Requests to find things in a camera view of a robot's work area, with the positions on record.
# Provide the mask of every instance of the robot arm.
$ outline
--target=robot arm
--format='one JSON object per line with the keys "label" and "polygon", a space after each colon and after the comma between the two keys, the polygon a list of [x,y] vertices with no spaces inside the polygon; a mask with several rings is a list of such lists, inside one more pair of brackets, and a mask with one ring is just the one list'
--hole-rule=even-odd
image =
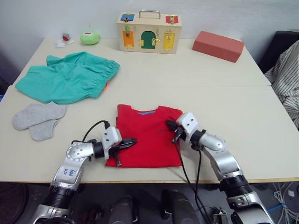
{"label": "robot arm", "polygon": [[226,147],[225,140],[201,130],[192,113],[177,120],[176,137],[191,143],[194,150],[202,150],[220,181],[220,191],[225,191],[227,202],[235,212],[231,218],[237,224],[274,224],[256,192],[252,191],[243,172]]}
{"label": "robot arm", "polygon": [[71,144],[66,151],[64,162],[56,172],[45,201],[38,205],[31,224],[42,223],[47,219],[66,218],[69,215],[69,206],[83,176],[83,165],[86,161],[96,158],[115,156],[119,150],[130,147],[137,142],[136,139],[122,139],[117,128],[109,126],[101,136],[102,142],[91,140]]}

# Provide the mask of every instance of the blue cable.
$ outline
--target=blue cable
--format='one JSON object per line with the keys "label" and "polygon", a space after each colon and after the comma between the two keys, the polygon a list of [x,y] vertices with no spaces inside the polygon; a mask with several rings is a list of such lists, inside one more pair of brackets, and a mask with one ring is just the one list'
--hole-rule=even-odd
{"label": "blue cable", "polygon": [[269,210],[267,210],[267,211],[268,211],[268,212],[270,212],[270,211],[274,211],[274,210],[279,209],[279,208],[284,207],[284,206],[285,206],[285,204],[280,204],[279,206],[276,206],[276,207],[274,207],[274,208],[272,208],[272,209],[269,209]]}

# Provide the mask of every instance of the striped shirt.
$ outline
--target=striped shirt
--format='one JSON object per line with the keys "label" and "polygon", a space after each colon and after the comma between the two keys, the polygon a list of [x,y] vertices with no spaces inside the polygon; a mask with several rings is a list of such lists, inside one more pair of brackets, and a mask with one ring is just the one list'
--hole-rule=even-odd
{"label": "striped shirt", "polygon": [[276,65],[265,76],[299,128],[299,41],[279,56]]}

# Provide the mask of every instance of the green round object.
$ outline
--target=green round object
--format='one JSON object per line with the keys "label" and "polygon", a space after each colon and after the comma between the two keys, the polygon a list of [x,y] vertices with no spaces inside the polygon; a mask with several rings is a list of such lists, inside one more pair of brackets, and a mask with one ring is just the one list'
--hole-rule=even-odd
{"label": "green round object", "polygon": [[96,44],[97,42],[99,42],[99,38],[100,35],[93,32],[84,32],[80,36],[80,40],[86,45]]}

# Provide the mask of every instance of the orange block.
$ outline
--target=orange block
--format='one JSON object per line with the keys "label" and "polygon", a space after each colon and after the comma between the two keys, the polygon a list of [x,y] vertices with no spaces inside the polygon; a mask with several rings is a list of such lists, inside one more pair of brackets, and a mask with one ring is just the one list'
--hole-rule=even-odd
{"label": "orange block", "polygon": [[201,31],[192,49],[230,62],[236,62],[243,51],[243,47],[242,41]]}

